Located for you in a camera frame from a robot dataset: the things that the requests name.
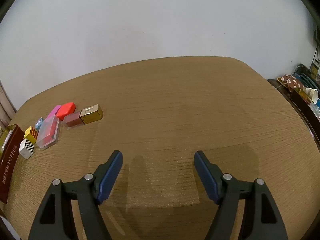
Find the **dark red lipstick box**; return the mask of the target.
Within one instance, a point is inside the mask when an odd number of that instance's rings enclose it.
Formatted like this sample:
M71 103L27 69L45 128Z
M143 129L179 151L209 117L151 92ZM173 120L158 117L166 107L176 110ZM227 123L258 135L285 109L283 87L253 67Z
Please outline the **dark red lipstick box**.
M80 111L74 112L72 114L69 114L64 117L63 124L67 128L73 128L75 126L80 126L83 125L84 123L82 122L80 118Z

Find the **pink rectangular block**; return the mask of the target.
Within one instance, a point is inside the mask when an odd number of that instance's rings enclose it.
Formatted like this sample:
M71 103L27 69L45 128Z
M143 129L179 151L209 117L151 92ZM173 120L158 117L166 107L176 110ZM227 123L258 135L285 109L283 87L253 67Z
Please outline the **pink rectangular block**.
M56 105L51 111L50 113L47 115L47 117L45 118L45 120L49 119L51 116L55 115L59 109L61 108L61 105Z

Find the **clear plastic case red item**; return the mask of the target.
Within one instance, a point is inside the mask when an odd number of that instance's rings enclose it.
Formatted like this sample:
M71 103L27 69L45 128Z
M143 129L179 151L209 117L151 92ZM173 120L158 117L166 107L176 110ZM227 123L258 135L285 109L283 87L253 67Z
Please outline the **clear plastic case red item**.
M59 133L60 119L56 115L44 120L37 136L37 146L44 150L55 143Z

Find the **yellow red striped cube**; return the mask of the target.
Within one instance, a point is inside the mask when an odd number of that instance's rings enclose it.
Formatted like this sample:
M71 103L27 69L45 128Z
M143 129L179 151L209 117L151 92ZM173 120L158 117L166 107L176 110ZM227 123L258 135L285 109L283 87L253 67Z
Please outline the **yellow red striped cube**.
M28 129L25 130L24 139L27 139L32 144L35 144L37 141L38 131L30 126Z

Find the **black white zigzag cube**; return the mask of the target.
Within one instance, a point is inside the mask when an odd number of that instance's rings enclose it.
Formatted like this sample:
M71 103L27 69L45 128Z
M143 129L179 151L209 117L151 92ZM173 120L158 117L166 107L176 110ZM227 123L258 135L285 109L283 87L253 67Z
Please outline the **black white zigzag cube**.
M25 138L20 143L19 154L24 159L29 159L33 155L33 151L34 151L34 145L27 138Z

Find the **dark red gold tin tray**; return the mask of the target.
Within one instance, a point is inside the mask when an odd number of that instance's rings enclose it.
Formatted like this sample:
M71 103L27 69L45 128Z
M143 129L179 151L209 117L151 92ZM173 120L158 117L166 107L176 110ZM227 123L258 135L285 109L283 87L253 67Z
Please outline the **dark red gold tin tray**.
M7 204L10 181L24 137L18 125L8 126L1 135L0 199Z

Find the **gold metallic box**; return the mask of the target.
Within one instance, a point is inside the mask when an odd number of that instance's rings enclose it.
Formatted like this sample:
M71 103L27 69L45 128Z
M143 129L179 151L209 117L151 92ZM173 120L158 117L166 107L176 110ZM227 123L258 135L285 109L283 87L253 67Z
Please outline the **gold metallic box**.
M99 121L103 118L103 110L99 104L84 108L80 111L80 119L84 125Z

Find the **small teal clear box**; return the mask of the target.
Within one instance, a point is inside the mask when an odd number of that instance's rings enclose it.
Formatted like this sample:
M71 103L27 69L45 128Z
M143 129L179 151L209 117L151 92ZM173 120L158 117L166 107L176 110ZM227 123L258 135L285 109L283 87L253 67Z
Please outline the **small teal clear box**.
M41 128L41 126L42 126L42 123L43 123L43 118L40 117L40 118L37 120L37 122L35 123L35 129L36 129L37 132L40 131L40 128Z

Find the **white paper cup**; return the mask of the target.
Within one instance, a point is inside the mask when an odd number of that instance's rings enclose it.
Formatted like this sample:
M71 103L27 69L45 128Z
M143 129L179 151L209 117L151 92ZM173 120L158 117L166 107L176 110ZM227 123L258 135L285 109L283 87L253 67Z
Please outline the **white paper cup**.
M318 90L309 88L309 87L304 87L303 91L306 93L306 95L311 99L311 101L316 104L318 101Z

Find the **dark wooden side cabinet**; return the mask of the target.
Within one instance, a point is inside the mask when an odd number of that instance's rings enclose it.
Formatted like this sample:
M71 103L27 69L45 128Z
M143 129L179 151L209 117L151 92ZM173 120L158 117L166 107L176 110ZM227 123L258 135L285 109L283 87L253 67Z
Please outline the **dark wooden side cabinet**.
M319 120L310 106L295 90L289 91L289 89L284 87L278 80L268 79L268 82L289 102L289 104L298 113L310 131L319 150Z

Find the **red rounded case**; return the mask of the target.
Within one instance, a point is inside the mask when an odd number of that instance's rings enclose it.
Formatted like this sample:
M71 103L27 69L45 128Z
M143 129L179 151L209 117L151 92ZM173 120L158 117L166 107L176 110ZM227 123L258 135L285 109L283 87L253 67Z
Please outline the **red rounded case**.
M56 116L60 121L63 121L65 116L74 113L76 105L73 102L68 102L63 104L59 110L56 112Z

